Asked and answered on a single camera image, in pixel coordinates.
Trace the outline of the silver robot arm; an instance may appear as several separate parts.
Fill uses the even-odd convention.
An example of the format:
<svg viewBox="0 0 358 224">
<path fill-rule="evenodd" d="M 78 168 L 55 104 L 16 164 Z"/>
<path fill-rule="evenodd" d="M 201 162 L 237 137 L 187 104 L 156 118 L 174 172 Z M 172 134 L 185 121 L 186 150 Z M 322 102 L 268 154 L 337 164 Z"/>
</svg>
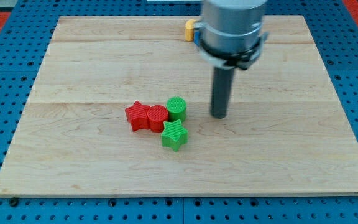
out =
<svg viewBox="0 0 358 224">
<path fill-rule="evenodd" d="M 259 39 L 267 0 L 204 0 L 201 40 L 216 54 L 237 54 Z"/>
</svg>

